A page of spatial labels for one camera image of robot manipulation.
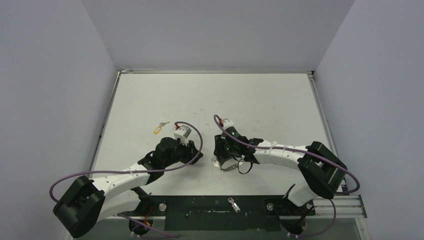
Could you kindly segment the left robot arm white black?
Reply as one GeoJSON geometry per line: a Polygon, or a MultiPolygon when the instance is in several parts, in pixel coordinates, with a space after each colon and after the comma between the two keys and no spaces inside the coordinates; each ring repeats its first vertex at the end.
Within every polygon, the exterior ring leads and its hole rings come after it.
{"type": "Polygon", "coordinates": [[[105,170],[103,177],[89,179],[88,173],[76,178],[52,210],[70,235],[79,238],[97,222],[122,212],[144,215],[149,201],[141,187],[158,180],[176,163],[195,164],[203,157],[202,148],[194,141],[183,143],[182,138],[164,137],[155,149],[132,166],[121,170],[105,170]]]}

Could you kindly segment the silver carabiner keyring with rings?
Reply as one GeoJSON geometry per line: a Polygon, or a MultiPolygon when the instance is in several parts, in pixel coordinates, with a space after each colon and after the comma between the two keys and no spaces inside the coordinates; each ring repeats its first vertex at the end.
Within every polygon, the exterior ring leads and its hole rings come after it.
{"type": "Polygon", "coordinates": [[[241,166],[244,163],[244,160],[237,157],[218,158],[217,156],[214,156],[211,159],[211,162],[221,172],[230,172],[241,166]]]}

